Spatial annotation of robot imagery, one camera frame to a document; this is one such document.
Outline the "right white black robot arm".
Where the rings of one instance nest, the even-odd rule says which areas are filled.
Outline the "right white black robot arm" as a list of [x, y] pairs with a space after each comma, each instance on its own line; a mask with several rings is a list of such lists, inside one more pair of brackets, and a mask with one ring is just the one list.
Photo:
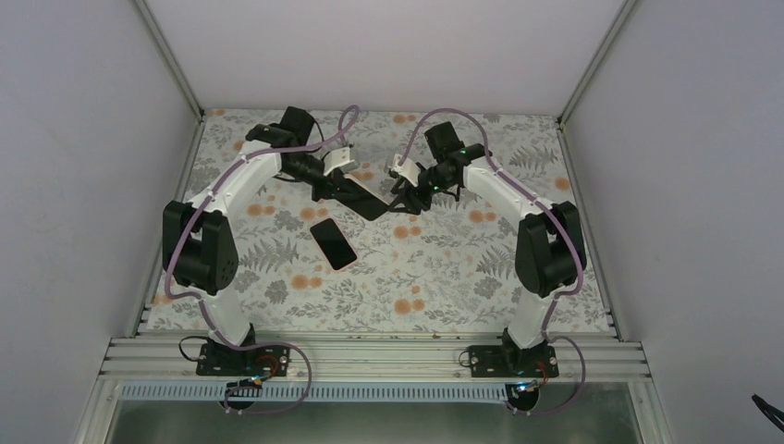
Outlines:
[[469, 191], [484, 199], [515, 228], [514, 268], [527, 296], [503, 333], [500, 355], [511, 376], [524, 376], [536, 364], [534, 347], [547, 341], [557, 301], [582, 289], [585, 249], [579, 211], [571, 202], [553, 203], [526, 190], [494, 159], [485, 142], [468, 145], [449, 122], [424, 133], [435, 160], [424, 166], [408, 153], [387, 164], [396, 183], [391, 211], [418, 215], [438, 193], [458, 198]]

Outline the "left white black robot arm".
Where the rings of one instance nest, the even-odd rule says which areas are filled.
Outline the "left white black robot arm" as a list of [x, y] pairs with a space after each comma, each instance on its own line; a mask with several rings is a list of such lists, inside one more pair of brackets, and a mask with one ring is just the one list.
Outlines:
[[202, 363], [243, 375], [278, 343], [259, 344], [239, 296], [231, 289], [239, 265], [234, 220], [267, 181], [284, 174], [312, 186], [316, 199], [339, 192], [338, 163], [327, 168], [313, 152], [344, 141], [347, 126], [311, 142], [318, 129], [308, 111], [289, 106], [271, 124], [252, 127], [235, 158], [209, 185], [163, 211], [163, 288], [172, 300], [192, 298], [208, 330]]

